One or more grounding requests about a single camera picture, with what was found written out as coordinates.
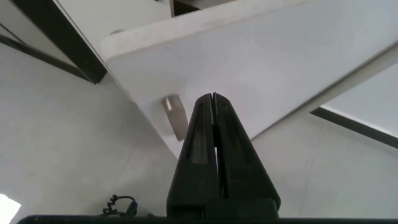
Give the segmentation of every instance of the white surface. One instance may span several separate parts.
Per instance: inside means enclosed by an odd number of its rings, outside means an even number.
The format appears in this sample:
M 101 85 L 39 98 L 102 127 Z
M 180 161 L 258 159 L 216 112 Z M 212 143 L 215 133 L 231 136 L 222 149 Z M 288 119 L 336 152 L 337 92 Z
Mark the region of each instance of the white surface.
M 0 23 L 26 44 L 58 58 L 65 63 L 74 65 L 74 63 L 9 0 L 0 0 Z
M 281 217 L 398 218 L 398 150 L 307 114 L 253 141 Z
M 398 64 L 322 107 L 398 138 L 397 74 Z
M 12 40 L 15 40 L 17 42 L 20 42 L 17 38 L 15 38 L 12 34 L 10 34 L 5 28 L 3 28 L 2 26 L 0 26 L 0 35 L 3 35 L 5 37 L 8 37 Z
M 109 76 L 92 85 L 0 45 L 0 104 L 0 194 L 21 204 L 12 223 L 98 215 L 112 194 L 165 215 L 177 160 Z M 397 149 L 310 114 L 253 144 L 282 217 L 398 218 Z
M 171 18 L 168 0 L 57 0 L 94 50 L 119 29 L 133 29 Z
M 397 1 L 240 0 L 104 40 L 113 75 L 178 157 L 160 99 L 217 91 L 250 138 L 398 39 Z
M 21 204 L 12 223 L 99 215 L 112 194 L 165 215 L 177 160 L 111 77 L 93 85 L 0 44 L 0 105 L 0 194 Z

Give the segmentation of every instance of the tile floor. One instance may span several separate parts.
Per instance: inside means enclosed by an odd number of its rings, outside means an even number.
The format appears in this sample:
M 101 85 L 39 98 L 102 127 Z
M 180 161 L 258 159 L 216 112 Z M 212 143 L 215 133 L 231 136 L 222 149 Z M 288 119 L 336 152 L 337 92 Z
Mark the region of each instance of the tile floor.
M 282 217 L 398 218 L 398 149 L 310 114 L 253 141 Z M 30 214 L 100 214 L 112 194 L 165 215 L 177 159 L 113 79 L 0 45 L 0 194 Z

